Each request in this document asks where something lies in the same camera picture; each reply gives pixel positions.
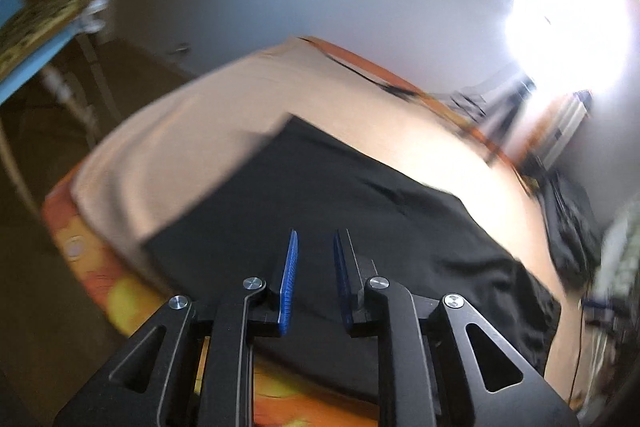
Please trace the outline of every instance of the wrinkled black fabric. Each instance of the wrinkled black fabric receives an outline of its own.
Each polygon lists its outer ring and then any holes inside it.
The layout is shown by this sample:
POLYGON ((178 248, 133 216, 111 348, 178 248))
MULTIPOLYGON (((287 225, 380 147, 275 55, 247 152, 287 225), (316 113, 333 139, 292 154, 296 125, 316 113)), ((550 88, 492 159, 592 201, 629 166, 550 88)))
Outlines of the wrinkled black fabric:
POLYGON ((416 295, 468 299, 540 373, 559 303, 471 218, 462 202, 424 187, 293 117, 228 181, 146 244, 159 269, 194 299, 216 301, 268 273, 300 238, 294 309, 270 357, 339 391, 375 401, 376 341, 340 323, 332 238, 348 228, 356 252, 416 295))
POLYGON ((600 266, 602 231, 589 197, 584 188, 559 171, 550 172, 538 183, 551 260, 562 284, 580 289, 600 266))

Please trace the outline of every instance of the black cloth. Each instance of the black cloth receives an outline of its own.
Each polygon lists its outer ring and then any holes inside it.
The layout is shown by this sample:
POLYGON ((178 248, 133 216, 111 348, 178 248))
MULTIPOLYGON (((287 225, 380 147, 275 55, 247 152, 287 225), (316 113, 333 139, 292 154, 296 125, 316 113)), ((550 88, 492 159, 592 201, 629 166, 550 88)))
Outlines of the black cloth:
POLYGON ((375 401, 375 339, 340 322, 332 239, 350 231, 356 253, 425 297, 468 299, 540 373, 559 303, 471 218, 462 202, 424 187, 299 118, 212 194, 151 238, 146 250, 173 284, 215 301, 245 277, 268 273, 298 231, 289 333, 257 347, 338 391, 375 401))
POLYGON ((587 192, 559 171, 538 180, 545 214, 549 253, 567 288, 580 289, 600 266, 602 231, 587 192))

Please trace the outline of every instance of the bright light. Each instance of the bright light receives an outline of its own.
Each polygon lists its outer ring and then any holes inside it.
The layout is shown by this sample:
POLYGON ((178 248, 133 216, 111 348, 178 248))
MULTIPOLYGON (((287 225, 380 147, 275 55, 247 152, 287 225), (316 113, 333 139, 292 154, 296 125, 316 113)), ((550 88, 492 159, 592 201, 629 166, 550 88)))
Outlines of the bright light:
POLYGON ((538 87, 572 92, 618 79, 630 29, 625 0, 514 0, 506 35, 538 87))

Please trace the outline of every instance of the brown floor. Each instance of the brown floor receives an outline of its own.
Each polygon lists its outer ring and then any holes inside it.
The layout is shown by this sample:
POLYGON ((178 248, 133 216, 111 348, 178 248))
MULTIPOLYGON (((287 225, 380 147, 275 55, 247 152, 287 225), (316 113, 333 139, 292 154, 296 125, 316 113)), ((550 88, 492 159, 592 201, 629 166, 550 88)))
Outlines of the brown floor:
MULTIPOLYGON (((184 82, 123 42, 98 51, 124 116, 184 82)), ((81 56, 62 64, 81 81, 103 132, 115 122, 81 56)), ((1 108, 18 165, 38 202, 88 147, 82 128, 33 79, 1 108)), ((123 338, 66 268, 42 225, 15 197, 0 169, 0 370, 31 413, 50 425, 123 338)))

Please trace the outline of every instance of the triangular cutout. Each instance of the triangular cutout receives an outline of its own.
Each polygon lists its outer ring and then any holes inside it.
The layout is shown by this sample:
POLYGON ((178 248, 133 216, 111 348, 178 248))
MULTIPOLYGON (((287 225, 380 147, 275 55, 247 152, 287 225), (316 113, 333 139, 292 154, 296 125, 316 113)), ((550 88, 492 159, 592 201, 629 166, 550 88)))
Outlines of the triangular cutout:
POLYGON ((477 324, 466 325, 466 334, 471 341, 471 347, 474 350, 482 374, 482 381, 487 391, 495 393, 522 381, 522 372, 482 331, 480 326, 477 324))
POLYGON ((165 333, 164 326, 157 326, 149 331, 146 337, 111 372, 109 381, 136 393, 144 393, 149 385, 165 333))

